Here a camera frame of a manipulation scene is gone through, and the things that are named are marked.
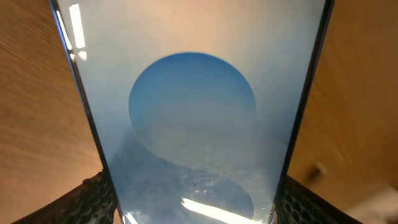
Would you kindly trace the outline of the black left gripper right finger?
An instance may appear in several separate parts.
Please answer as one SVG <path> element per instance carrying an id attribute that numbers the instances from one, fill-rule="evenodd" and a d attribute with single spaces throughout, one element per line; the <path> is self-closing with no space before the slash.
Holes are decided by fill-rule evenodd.
<path id="1" fill-rule="evenodd" d="M 289 176 L 275 211 L 277 224 L 361 224 Z"/>

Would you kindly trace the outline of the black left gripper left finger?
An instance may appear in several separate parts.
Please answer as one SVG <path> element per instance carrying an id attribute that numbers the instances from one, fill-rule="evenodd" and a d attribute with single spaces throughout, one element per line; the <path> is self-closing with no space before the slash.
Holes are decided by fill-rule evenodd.
<path id="1" fill-rule="evenodd" d="M 113 224 L 116 196 L 103 172 L 12 224 Z"/>

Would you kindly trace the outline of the blue Galaxy smartphone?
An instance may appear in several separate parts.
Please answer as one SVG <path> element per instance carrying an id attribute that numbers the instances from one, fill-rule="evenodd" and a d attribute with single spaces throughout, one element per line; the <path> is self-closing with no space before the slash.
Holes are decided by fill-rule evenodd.
<path id="1" fill-rule="evenodd" d="M 50 3 L 124 223 L 271 223 L 324 0 Z"/>

